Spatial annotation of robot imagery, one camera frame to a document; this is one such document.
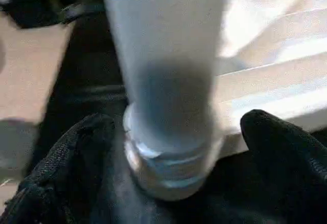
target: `white pole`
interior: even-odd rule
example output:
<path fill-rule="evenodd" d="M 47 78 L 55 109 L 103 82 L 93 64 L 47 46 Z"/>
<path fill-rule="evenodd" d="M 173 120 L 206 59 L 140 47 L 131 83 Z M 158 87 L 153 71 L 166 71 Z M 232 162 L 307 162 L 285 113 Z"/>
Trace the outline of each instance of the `white pole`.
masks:
<path fill-rule="evenodd" d="M 132 103 L 125 113 L 128 162 L 151 195 L 188 197 L 215 161 L 208 103 L 224 1 L 105 3 Z"/>

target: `metal pole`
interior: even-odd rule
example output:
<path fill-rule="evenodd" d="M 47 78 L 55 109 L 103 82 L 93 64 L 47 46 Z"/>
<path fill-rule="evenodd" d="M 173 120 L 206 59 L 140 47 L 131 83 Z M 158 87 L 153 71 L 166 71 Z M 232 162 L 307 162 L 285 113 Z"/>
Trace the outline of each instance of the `metal pole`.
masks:
<path fill-rule="evenodd" d="M 186 198 L 215 162 L 209 98 L 223 0 L 105 3 L 132 103 L 128 162 L 151 195 Z"/>

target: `black mesh fabric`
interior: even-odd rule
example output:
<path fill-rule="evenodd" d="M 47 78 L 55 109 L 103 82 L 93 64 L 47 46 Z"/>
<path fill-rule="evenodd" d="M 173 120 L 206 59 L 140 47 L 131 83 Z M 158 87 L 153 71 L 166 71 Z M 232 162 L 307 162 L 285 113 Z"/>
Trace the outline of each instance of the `black mesh fabric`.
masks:
<path fill-rule="evenodd" d="M 85 223 L 97 201 L 113 120 L 86 117 L 69 129 L 20 184 L 0 223 Z"/>

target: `floor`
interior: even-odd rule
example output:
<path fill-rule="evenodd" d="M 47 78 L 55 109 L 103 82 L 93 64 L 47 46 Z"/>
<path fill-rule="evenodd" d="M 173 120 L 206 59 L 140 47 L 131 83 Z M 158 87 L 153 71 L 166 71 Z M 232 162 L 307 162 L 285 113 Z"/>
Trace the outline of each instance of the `floor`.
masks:
<path fill-rule="evenodd" d="M 1 184 L 30 157 L 68 33 L 63 26 L 19 30 L 0 16 L 0 212 L 17 186 Z"/>

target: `gloved hand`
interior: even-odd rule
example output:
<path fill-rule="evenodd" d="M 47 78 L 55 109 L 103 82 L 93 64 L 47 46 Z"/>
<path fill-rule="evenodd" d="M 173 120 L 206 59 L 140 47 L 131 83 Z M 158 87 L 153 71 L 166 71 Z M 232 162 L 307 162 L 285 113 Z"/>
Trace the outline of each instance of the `gloved hand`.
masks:
<path fill-rule="evenodd" d="M 245 114 L 241 130 L 267 186 L 280 194 L 288 223 L 327 223 L 327 148 L 262 110 Z"/>
<path fill-rule="evenodd" d="M 113 130 L 113 120 L 100 114 L 75 124 L 19 184 L 0 223 L 88 223 Z"/>

